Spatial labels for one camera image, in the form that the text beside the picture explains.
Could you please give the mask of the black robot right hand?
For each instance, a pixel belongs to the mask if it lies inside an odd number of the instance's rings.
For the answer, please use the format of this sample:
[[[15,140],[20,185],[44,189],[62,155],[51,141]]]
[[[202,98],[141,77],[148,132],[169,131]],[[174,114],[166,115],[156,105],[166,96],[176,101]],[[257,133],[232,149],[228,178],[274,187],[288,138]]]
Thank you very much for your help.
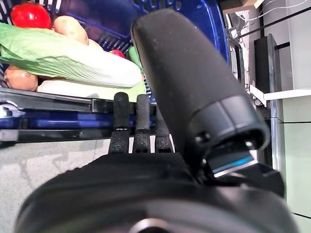
[[[131,36],[176,153],[128,152],[125,95],[107,155],[47,181],[24,202],[17,233],[296,233],[281,174],[259,163],[270,131],[244,86],[182,14],[136,19]]]

